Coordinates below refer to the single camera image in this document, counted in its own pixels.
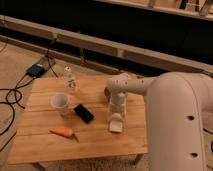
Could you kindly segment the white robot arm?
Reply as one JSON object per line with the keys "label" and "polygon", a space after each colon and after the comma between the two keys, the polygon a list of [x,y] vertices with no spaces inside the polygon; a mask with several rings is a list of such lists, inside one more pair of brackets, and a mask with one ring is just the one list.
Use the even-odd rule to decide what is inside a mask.
{"label": "white robot arm", "polygon": [[111,109],[119,93],[146,96],[149,171],[207,171],[202,114],[213,112],[213,78],[167,72],[133,79],[123,73],[107,80]]}

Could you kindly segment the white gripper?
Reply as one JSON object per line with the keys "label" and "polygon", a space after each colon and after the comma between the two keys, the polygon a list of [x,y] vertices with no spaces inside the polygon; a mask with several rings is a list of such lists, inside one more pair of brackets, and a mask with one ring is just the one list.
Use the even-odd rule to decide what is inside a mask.
{"label": "white gripper", "polygon": [[112,112],[122,112],[122,131],[126,123],[126,98],[125,93],[112,93],[110,96],[109,109],[107,112],[107,122],[109,130],[111,130],[111,115]]}

